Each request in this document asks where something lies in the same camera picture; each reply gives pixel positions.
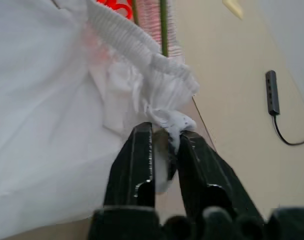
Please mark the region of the pink striped cloth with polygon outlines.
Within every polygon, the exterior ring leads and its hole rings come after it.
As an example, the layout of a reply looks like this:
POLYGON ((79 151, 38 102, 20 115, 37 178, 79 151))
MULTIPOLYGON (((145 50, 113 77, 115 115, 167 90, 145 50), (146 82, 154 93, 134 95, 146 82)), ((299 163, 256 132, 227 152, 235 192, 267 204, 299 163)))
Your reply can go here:
MULTIPOLYGON (((136 0, 129 0, 131 2, 132 16, 134 23, 139 26, 138 10, 136 0)), ((161 52, 165 57, 169 56, 168 50, 168 2, 167 0, 159 0, 159 19, 160 19, 160 38, 161 38, 161 52)))

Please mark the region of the pale yellow block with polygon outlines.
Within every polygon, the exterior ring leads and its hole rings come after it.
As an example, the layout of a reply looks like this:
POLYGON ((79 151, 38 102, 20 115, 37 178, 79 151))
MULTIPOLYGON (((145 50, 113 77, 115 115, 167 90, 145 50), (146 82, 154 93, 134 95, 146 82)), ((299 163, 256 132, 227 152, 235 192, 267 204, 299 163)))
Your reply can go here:
POLYGON ((222 3, 234 16, 240 20, 243 19, 244 11, 242 6, 239 4, 239 0, 222 0, 222 3))

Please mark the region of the white shorts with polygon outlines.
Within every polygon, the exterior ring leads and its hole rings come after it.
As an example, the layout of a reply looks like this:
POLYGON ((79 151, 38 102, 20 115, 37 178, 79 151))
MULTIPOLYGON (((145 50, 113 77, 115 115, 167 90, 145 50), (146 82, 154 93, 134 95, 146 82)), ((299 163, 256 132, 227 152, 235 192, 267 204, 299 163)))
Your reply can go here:
POLYGON ((132 128, 196 123, 199 90, 173 23, 151 27, 96 0, 0 0, 0 240, 89 217, 132 128))

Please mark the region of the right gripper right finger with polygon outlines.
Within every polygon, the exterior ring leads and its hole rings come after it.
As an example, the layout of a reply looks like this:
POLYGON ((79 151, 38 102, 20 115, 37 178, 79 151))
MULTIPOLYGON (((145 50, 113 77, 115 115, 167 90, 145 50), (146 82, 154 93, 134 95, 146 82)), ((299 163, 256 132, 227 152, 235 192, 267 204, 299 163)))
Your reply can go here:
POLYGON ((234 170, 196 132, 180 136, 177 170, 184 208, 197 220, 204 209, 219 207, 235 219, 251 216, 263 221, 234 170))

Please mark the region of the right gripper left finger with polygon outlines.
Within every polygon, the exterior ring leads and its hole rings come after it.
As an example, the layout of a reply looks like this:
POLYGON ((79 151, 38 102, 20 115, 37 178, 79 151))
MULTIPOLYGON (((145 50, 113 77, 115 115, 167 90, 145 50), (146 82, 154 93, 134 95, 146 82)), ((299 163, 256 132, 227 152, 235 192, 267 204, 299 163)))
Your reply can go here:
POLYGON ((155 207, 152 135, 150 122, 133 128, 111 166, 104 206, 155 207))

